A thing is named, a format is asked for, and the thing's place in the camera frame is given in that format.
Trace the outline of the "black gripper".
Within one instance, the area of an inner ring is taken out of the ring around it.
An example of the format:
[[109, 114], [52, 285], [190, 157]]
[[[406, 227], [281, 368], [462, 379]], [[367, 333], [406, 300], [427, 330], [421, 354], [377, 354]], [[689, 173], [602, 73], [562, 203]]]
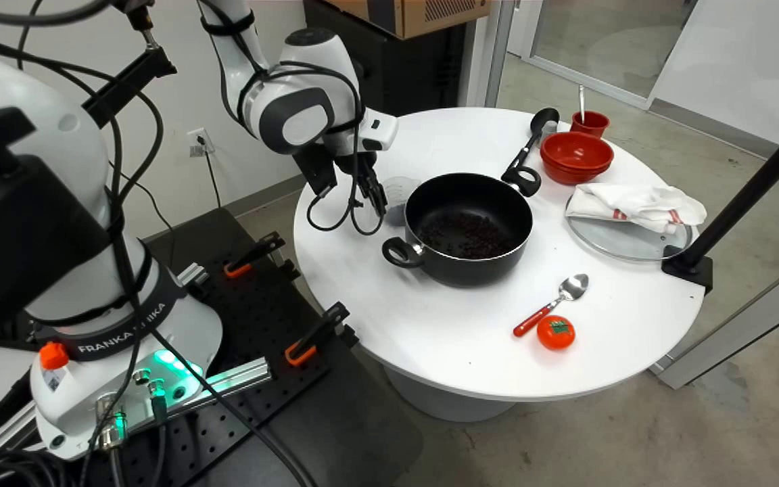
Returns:
[[335, 154], [325, 143], [309, 143], [305, 149], [297, 149], [291, 158], [313, 195], [325, 198], [337, 184], [335, 173], [346, 173], [371, 200], [373, 211], [379, 215], [386, 214], [386, 195], [373, 170], [373, 152], [359, 149], [354, 154]]

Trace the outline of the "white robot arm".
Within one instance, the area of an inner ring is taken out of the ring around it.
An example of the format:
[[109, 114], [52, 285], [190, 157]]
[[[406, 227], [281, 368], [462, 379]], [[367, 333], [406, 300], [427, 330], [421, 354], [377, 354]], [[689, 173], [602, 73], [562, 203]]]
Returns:
[[[297, 28], [264, 58], [249, 0], [198, 0], [222, 70], [226, 114], [264, 149], [291, 154], [332, 188], [346, 170], [373, 208], [386, 198], [373, 154], [396, 118], [371, 108], [346, 45]], [[28, 14], [0, 11], [0, 23]], [[151, 418], [158, 396], [198, 391], [222, 346], [222, 319], [124, 233], [124, 188], [109, 173], [103, 127], [170, 70], [151, 42], [86, 101], [0, 62], [0, 325], [24, 314], [45, 330], [30, 365], [44, 448], [79, 460]]]

